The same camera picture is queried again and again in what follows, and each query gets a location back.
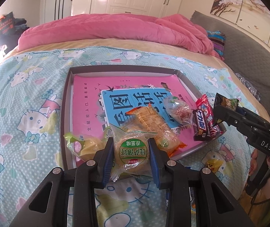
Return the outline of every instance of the striped pillow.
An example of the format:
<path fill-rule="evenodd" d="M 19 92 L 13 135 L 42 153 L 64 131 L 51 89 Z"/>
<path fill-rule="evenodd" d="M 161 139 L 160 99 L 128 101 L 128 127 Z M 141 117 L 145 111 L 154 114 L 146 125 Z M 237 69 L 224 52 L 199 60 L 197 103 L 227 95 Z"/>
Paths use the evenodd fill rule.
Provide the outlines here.
<path fill-rule="evenodd" d="M 207 31 L 208 38 L 213 42 L 214 44 L 214 50 L 220 55 L 223 55 L 223 48 L 224 48 L 224 41 L 225 41 L 225 35 L 221 33 L 221 31 Z"/>

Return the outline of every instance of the blue gripper pad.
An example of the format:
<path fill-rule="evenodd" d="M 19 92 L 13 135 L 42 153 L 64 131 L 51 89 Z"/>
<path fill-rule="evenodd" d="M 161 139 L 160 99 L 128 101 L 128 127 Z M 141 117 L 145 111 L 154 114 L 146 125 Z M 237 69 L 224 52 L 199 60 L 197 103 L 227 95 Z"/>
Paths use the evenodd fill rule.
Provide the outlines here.
<path fill-rule="evenodd" d="M 156 184 L 156 187 L 159 188 L 159 186 L 160 186 L 159 167 L 158 167 L 158 163 L 156 161 L 156 156 L 155 156 L 154 150 L 151 146 L 150 140 L 148 140 L 148 143 L 149 143 L 149 147 L 150 147 L 150 164 L 151 164 L 153 180 L 154 180 L 154 183 Z"/>
<path fill-rule="evenodd" d="M 113 167 L 113 161 L 114 161 L 114 142 L 112 139 L 111 145 L 109 148 L 109 153 L 108 153 L 108 156 L 106 157 L 106 161 L 105 161 L 104 167 L 103 167 L 103 179 L 102 179 L 101 183 L 103 184 L 104 187 L 106 186 L 106 184 L 110 180 L 111 171 L 112 171 L 112 167 Z"/>

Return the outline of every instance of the triangular cutout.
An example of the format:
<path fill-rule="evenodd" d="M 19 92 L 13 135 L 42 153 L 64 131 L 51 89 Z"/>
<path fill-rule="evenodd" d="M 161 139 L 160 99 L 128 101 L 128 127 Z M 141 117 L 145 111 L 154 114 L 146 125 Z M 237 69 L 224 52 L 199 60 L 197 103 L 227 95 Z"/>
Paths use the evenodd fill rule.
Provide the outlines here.
<path fill-rule="evenodd" d="M 52 183 L 47 183 L 29 205 L 31 211 L 45 213 L 48 207 Z"/>
<path fill-rule="evenodd" d="M 224 193 L 221 191 L 221 189 L 217 186 L 217 184 L 212 183 L 212 190 L 215 198 L 216 208 L 217 212 L 219 214 L 233 211 L 234 207 L 231 204 L 231 202 L 225 197 Z"/>

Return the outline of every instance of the drawer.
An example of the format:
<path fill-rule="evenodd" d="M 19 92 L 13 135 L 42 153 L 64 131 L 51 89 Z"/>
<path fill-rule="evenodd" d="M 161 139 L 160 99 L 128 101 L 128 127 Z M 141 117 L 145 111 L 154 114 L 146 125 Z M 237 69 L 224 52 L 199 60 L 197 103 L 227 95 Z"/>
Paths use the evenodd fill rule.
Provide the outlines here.
<path fill-rule="evenodd" d="M 144 15 L 146 12 L 136 10 L 136 9 L 110 6 L 109 14 L 113 14 L 113 13 L 131 13 L 131 14 Z"/>

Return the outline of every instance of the orange snack package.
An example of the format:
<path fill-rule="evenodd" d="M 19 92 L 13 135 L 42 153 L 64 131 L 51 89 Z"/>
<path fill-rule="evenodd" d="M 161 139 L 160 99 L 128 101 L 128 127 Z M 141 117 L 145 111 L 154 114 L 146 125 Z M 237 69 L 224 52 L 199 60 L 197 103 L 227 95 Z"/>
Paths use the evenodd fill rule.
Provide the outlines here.
<path fill-rule="evenodd" d="M 154 137 L 156 144 L 160 150 L 166 151 L 169 156 L 178 148 L 186 147 L 186 144 L 179 140 L 177 135 L 151 105 L 133 108 L 126 114 L 134 115 L 147 131 L 157 132 L 158 135 Z"/>

